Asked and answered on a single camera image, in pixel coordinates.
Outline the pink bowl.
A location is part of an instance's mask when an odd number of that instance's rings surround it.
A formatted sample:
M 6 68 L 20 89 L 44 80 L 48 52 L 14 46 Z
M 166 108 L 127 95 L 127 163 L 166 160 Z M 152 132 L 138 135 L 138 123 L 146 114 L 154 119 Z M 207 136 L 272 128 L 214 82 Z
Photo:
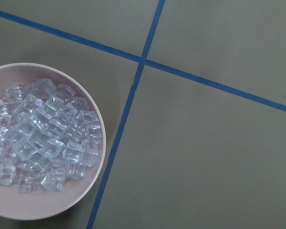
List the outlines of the pink bowl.
M 42 78 L 50 78 L 54 84 L 68 84 L 76 91 L 77 96 L 85 97 L 100 120 L 102 134 L 106 135 L 102 115 L 89 93 L 73 78 L 52 67 L 25 62 L 0 66 L 0 97 L 4 95 L 6 85 L 27 85 Z M 71 208 L 90 191 L 101 172 L 106 151 L 105 138 L 102 139 L 99 149 L 97 163 L 87 169 L 85 178 L 68 180 L 62 191 L 42 190 L 20 194 L 16 185 L 0 185 L 0 216 L 17 220 L 36 220 Z

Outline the clear ice cubes pile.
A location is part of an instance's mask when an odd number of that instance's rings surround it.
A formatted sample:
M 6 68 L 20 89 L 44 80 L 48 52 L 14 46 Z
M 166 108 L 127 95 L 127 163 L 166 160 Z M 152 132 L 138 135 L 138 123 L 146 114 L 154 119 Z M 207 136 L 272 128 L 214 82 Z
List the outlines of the clear ice cubes pile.
M 60 191 L 97 164 L 101 140 L 97 114 L 69 85 L 8 85 L 0 97 L 0 185 Z

